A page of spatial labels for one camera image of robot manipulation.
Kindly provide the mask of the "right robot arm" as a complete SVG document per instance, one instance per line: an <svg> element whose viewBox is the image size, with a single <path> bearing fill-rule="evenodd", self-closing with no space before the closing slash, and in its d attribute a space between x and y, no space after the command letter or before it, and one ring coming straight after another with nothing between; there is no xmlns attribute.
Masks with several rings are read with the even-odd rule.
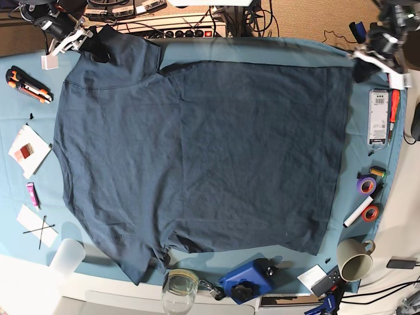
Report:
<svg viewBox="0 0 420 315"><path fill-rule="evenodd" d="M59 1L17 1L21 16L57 41L63 41L75 30L76 22Z"/></svg>

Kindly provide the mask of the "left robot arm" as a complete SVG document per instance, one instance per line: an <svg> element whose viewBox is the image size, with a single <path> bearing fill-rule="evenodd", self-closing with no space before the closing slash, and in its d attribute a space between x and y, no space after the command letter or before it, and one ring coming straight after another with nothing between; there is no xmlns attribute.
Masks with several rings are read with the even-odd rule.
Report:
<svg viewBox="0 0 420 315"><path fill-rule="evenodd" d="M406 42L409 32L419 29L419 1L373 1L379 9L377 21L370 24L366 39L368 54L392 60Z"/></svg>

